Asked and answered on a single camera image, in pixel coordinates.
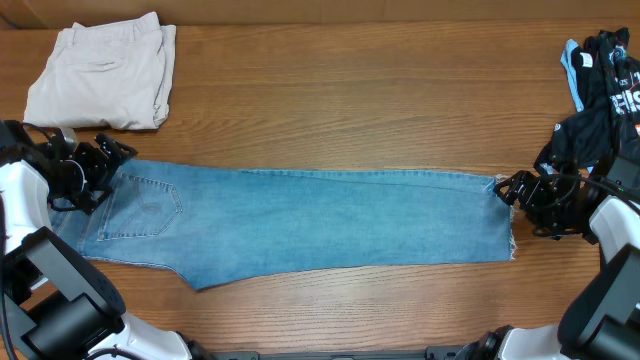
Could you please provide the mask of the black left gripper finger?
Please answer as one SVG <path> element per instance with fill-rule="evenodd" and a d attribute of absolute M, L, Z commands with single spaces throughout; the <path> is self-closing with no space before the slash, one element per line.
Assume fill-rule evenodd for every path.
<path fill-rule="evenodd" d="M 138 154 L 135 148 L 120 143 L 105 133 L 97 134 L 95 142 L 106 156 L 110 165 L 122 165 L 135 158 Z"/>
<path fill-rule="evenodd" d="M 74 198 L 74 205 L 87 215 L 91 215 L 113 192 L 111 187 L 85 190 Z"/>

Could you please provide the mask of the blue denim jeans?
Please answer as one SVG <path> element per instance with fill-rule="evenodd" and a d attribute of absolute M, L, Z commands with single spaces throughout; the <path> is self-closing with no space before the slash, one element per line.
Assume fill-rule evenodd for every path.
<path fill-rule="evenodd" d="M 91 214 L 59 201 L 54 232 L 92 260 L 167 269 L 201 290 L 373 265 L 512 259 L 492 176 L 428 170 L 221 169 L 133 160 Z"/>

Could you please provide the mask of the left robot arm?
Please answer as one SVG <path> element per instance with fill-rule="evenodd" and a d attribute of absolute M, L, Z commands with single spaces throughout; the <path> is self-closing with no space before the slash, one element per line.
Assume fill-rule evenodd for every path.
<path fill-rule="evenodd" d="M 129 314 L 110 280 L 53 231 L 55 200 L 92 214 L 136 150 L 103 133 L 79 142 L 70 129 L 36 143 L 30 127 L 1 123 L 1 336 L 9 358 L 208 358 L 195 341 Z"/>

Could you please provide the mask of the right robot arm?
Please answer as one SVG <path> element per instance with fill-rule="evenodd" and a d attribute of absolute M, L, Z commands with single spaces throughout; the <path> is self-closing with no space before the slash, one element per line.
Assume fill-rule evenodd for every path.
<path fill-rule="evenodd" d="M 599 248 L 600 270 L 556 325 L 503 326 L 455 353 L 457 359 L 639 360 L 639 164 L 615 155 L 588 176 L 519 171 L 495 193 L 518 205 L 538 237 L 580 235 Z"/>

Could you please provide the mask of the folded beige trousers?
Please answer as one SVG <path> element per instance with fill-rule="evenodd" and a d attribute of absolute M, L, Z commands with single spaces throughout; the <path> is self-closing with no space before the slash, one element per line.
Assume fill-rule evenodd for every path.
<path fill-rule="evenodd" d="M 156 130 L 169 117 L 177 27 L 155 12 L 61 30 L 28 90 L 23 120 L 41 127 Z"/>

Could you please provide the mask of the black printed shirt pile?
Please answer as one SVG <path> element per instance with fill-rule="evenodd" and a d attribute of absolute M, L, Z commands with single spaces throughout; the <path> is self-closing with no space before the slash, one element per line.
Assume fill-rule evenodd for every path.
<path fill-rule="evenodd" d="M 563 65 L 576 113 L 554 126 L 534 168 L 590 169 L 609 156 L 639 160 L 639 60 L 628 52 L 626 27 L 566 42 Z"/>

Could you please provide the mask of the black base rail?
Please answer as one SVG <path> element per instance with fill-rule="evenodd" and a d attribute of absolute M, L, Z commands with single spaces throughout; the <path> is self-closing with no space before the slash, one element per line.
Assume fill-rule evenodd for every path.
<path fill-rule="evenodd" d="M 260 354 L 258 352 L 211 353 L 214 360 L 448 360 L 469 359 L 477 349 L 476 343 L 467 345 L 428 346 L 424 350 L 389 350 L 362 352 L 298 352 Z"/>

